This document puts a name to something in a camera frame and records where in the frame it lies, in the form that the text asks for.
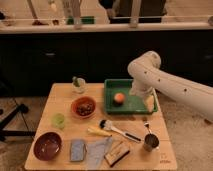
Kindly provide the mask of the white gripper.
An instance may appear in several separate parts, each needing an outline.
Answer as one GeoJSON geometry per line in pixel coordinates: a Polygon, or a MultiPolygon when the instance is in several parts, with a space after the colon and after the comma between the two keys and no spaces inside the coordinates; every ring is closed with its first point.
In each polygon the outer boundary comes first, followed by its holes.
{"type": "Polygon", "coordinates": [[[145,106],[148,112],[152,112],[154,109],[154,102],[155,102],[154,96],[151,95],[152,91],[153,91],[153,88],[151,86],[148,86],[134,79],[132,81],[132,87],[130,88],[129,94],[141,97],[142,99],[147,98],[145,100],[145,106]]]}

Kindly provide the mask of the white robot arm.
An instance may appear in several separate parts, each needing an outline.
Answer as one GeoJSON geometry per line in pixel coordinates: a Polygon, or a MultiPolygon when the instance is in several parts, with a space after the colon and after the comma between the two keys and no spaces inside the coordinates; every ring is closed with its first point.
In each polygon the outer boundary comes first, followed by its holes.
{"type": "Polygon", "coordinates": [[[160,70],[161,58],[155,51],[147,51],[128,64],[133,78],[130,93],[145,101],[154,89],[185,103],[213,123],[213,87],[190,81],[160,70]]]}

